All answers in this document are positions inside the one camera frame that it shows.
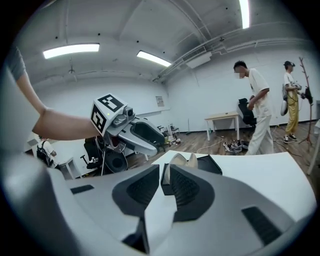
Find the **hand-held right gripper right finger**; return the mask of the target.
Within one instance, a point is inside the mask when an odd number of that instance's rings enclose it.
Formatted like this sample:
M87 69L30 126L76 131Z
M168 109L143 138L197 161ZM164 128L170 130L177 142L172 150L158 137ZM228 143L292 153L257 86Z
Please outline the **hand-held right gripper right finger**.
M294 225L260 192L220 174L172 165L161 188L174 196L176 211L154 256L249 256Z

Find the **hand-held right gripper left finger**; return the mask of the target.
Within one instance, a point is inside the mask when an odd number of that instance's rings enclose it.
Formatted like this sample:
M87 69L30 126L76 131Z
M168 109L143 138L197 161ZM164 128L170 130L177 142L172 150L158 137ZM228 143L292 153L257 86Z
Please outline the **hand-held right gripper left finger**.
M66 181L82 210L116 240L150 254L145 210L160 178L159 165Z

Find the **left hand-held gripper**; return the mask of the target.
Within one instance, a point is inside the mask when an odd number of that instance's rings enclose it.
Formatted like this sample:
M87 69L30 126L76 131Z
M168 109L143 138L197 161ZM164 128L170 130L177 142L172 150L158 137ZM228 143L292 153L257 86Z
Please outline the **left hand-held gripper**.
M133 108L112 93L96 98L90 114L107 148L124 150L127 147L147 156L155 156L160 149L165 152L165 136L159 128L146 118L135 117ZM130 130L123 131L129 123Z

